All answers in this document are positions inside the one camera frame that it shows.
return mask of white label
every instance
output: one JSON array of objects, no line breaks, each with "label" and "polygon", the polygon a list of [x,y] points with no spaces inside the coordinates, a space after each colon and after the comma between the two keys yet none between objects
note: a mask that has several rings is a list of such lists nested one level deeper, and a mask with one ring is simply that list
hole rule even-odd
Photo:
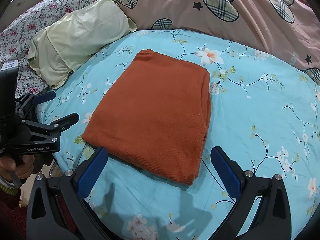
[{"label": "white label", "polygon": [[18,66],[18,60],[11,60],[11,61],[7,61],[3,64],[2,69],[1,70],[6,70],[8,68],[12,68],[12,67],[17,67]]}]

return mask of floor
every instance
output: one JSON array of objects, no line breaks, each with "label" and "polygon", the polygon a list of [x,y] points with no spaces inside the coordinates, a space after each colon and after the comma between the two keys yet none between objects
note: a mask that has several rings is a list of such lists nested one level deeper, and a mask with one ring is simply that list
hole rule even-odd
[{"label": "floor", "polygon": [[[51,166],[44,165],[42,170],[41,170],[42,174],[44,176],[46,176],[46,178],[49,177],[49,171],[50,171],[50,168],[52,167],[52,165],[53,165],[53,163],[51,164]],[[62,175],[62,172],[61,172],[60,168],[56,165],[54,167],[54,169],[52,170],[51,177],[59,177],[61,175]],[[31,189],[32,189],[32,186],[33,186],[33,182],[35,181],[35,178],[36,178],[36,174],[32,174],[27,179],[27,182],[22,185],[22,187],[21,187],[20,205],[22,205],[22,206],[28,205]]]}]

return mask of human hand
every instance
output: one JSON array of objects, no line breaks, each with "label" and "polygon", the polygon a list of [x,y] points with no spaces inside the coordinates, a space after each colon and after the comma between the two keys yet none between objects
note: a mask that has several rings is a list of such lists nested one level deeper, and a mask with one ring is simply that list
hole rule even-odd
[{"label": "human hand", "polygon": [[8,156],[2,156],[0,158],[0,175],[2,178],[4,178],[7,182],[12,182],[9,171],[14,171],[19,179],[29,178],[33,171],[35,157],[33,155],[23,155],[22,161],[23,163],[17,167],[12,158]]}]

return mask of orange flower center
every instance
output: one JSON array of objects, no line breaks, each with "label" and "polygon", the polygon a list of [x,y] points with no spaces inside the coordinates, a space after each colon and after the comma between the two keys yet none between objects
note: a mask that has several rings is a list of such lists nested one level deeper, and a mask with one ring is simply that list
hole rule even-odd
[{"label": "orange flower center", "polygon": [[208,53],[207,53],[207,56],[208,56],[208,57],[212,57],[212,58],[215,58],[215,57],[216,57],[216,55],[215,55],[213,52],[208,52]]}]

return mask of black star print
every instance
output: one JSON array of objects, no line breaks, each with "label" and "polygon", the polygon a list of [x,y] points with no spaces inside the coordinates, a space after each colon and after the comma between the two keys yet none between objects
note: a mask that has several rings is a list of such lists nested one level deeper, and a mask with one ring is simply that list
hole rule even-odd
[{"label": "black star print", "polygon": [[305,60],[308,62],[308,65],[309,65],[309,63],[312,63],[311,56],[309,56],[308,54],[307,54],[307,57],[305,58]]},{"label": "black star print", "polygon": [[201,2],[193,2],[195,5],[193,6],[193,8],[196,8],[198,11],[200,11],[201,8],[203,8],[203,6],[201,5]]}]

